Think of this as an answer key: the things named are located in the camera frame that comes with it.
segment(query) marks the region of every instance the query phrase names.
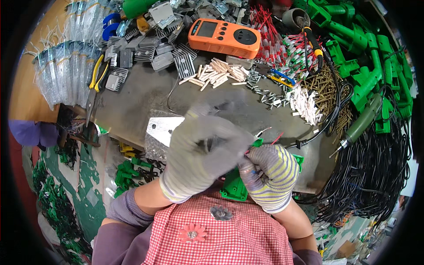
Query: red checkered apron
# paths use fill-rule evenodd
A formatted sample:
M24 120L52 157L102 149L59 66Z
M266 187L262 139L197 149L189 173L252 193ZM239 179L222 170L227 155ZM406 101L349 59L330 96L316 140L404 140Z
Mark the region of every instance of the red checkered apron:
M212 206L228 208L228 221L215 220ZM205 241L183 243L179 229L193 223L204 226ZM182 204L157 212L150 248L143 265L153 264L293 264L285 228L252 201L240 202L198 194Z

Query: striped glove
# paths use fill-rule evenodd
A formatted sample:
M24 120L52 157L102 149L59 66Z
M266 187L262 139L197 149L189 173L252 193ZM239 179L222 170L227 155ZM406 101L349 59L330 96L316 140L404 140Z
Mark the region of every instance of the striped glove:
M243 158L238 167L249 195L265 212L281 212L299 175L296 158L280 145L253 147L246 156L249 159Z
M175 128L167 152L167 166L159 183L164 195L182 203L209 188L221 175L234 168L254 141L254 136L228 120L212 116L234 106L243 91L208 93L197 102ZM219 137L221 145L206 151L199 142Z

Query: meter display screen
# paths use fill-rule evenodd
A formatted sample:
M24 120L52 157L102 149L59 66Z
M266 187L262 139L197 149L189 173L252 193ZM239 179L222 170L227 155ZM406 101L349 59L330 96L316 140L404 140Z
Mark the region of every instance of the meter display screen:
M216 22L203 21L202 26L200 26L197 36L212 38L215 28L218 25Z

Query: gray glove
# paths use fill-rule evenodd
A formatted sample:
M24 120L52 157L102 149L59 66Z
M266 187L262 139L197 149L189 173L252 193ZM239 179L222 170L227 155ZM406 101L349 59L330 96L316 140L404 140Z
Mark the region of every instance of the gray glove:
M182 203L209 188L221 175L237 165L254 136L228 120L211 116L217 110L230 109L243 99L243 91L213 91L185 115L172 133L167 152L167 166L159 179L164 195ZM199 142L212 137L223 139L221 145L206 152Z

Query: purple cloth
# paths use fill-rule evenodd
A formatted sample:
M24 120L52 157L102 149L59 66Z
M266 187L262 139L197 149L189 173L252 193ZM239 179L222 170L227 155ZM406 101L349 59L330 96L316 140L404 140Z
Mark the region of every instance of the purple cloth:
M35 123L31 120L9 120L9 128L20 145L55 146L59 131L54 124Z
M94 238L92 265L140 265L146 259L153 216L136 205L134 191L126 191L112 201L107 217L125 224L108 223L99 228ZM293 253L293 263L322 265L322 258L315 251L302 249Z

